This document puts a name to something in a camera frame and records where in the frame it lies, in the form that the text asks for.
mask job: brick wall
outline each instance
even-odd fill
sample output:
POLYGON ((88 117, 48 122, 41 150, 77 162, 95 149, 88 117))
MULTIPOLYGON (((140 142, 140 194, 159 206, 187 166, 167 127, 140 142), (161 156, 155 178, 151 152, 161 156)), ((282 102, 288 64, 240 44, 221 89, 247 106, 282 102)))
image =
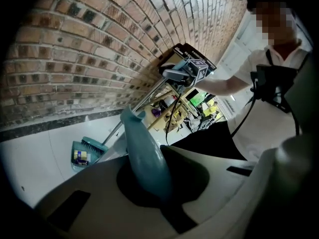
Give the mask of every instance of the brick wall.
POLYGON ((0 126, 121 109, 177 43, 217 63, 244 11, 238 0, 39 0, 3 64, 0 126))

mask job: white shirt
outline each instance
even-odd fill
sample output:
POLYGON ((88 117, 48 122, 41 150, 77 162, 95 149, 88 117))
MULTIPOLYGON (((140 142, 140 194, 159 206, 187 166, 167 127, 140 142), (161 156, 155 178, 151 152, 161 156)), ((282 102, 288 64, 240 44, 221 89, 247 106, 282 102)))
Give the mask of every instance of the white shirt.
MULTIPOLYGON (((252 85, 250 72, 256 71, 256 65, 269 65, 266 51, 270 54, 274 65, 299 69, 307 52, 300 46, 294 50, 286 60, 273 49, 267 46, 265 50, 253 51, 235 76, 252 85)), ((232 133, 243 120, 250 108, 246 105, 237 116, 228 121, 228 128, 232 133)), ((296 134, 295 122, 291 113, 285 113, 273 105, 256 100, 245 122, 233 137, 239 152, 249 161, 257 161, 261 154, 269 148, 278 147, 285 139, 296 134)))

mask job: black trim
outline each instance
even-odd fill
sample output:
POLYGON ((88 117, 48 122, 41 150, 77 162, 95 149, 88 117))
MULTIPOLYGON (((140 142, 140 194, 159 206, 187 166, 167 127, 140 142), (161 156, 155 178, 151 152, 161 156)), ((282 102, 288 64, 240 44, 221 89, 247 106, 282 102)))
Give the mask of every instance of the black trim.
POLYGON ((57 228, 68 232, 90 195, 90 193, 81 190, 74 191, 71 196, 47 218, 47 221, 57 228))
POLYGON ((273 63, 273 59, 271 58, 271 54, 270 54, 270 50, 269 50, 269 49, 266 51, 266 57, 267 57, 267 59, 268 59, 269 64, 270 64, 271 66, 273 66, 274 63, 273 63))
POLYGON ((235 166, 230 166, 226 170, 229 171, 229 172, 237 173, 237 174, 240 174, 240 175, 243 175, 243 176, 247 176, 247 177, 252 172, 252 170, 250 170, 250 169, 245 169, 245 168, 235 167, 235 166))
POLYGON ((122 112, 122 109, 106 111, 102 113, 79 115, 79 116, 74 116, 70 118, 59 119, 59 120, 57 119, 57 120, 38 123, 34 125, 27 125, 27 126, 14 128, 14 129, 9 129, 9 130, 0 132, 0 142, 12 140, 15 138, 19 138, 19 137, 34 134, 34 133, 48 131, 55 128, 82 123, 82 122, 85 122, 86 116, 88 117, 89 120, 97 120, 97 119, 102 119, 105 117, 115 116, 120 114, 121 112, 122 112))

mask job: cleaning supplies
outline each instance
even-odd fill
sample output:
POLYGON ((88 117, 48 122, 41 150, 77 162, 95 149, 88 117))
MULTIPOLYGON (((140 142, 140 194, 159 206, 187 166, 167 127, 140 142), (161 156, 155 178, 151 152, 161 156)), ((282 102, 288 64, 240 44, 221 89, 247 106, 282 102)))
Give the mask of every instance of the cleaning supplies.
POLYGON ((78 141, 73 141, 71 155, 71 165, 73 170, 79 172, 89 165, 95 163, 101 157, 100 153, 101 152, 96 151, 96 149, 90 147, 90 145, 82 144, 78 141))
POLYGON ((141 187, 166 202, 172 197, 172 181, 163 154, 142 122, 145 112, 134 115, 130 106, 121 113, 131 168, 141 187))
MULTIPOLYGON (((133 112, 135 112, 158 88, 160 88, 167 79, 160 79, 137 104, 133 108, 133 112)), ((82 169, 88 167, 96 163, 100 158, 108 151, 108 147, 105 146, 107 141, 117 132, 117 130, 122 126, 122 122, 118 123, 116 127, 112 130, 112 132, 108 135, 108 137, 104 140, 104 142, 100 143, 94 139, 89 137, 83 137, 82 142, 73 141, 72 151, 71 151, 71 165, 75 171, 81 171, 82 169), (87 164, 83 164, 81 161, 77 161, 74 159, 74 151, 86 151, 91 154, 91 162, 87 162, 87 164)))

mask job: black panel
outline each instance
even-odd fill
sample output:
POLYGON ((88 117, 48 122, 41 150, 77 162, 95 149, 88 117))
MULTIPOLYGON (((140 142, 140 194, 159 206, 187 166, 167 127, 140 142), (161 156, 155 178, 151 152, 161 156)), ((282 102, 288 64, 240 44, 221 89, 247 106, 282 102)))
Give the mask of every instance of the black panel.
POLYGON ((145 191, 139 185, 129 160, 120 169, 117 183, 123 195, 134 204, 159 208, 176 232, 181 234, 197 226, 196 222, 184 212, 182 204, 194 201, 201 195, 209 182, 209 172, 201 164, 180 155, 167 146, 162 145, 160 149, 167 162, 173 183, 173 197, 169 201, 162 203, 157 196, 145 191))
POLYGON ((252 170, 245 169, 245 168, 240 168, 240 167, 235 167, 235 166, 230 166, 226 169, 229 172, 237 173, 243 176, 249 176, 252 172, 252 170))
POLYGON ((80 190, 73 192, 72 195, 47 218, 47 220, 59 229, 67 232, 90 195, 90 193, 80 190))

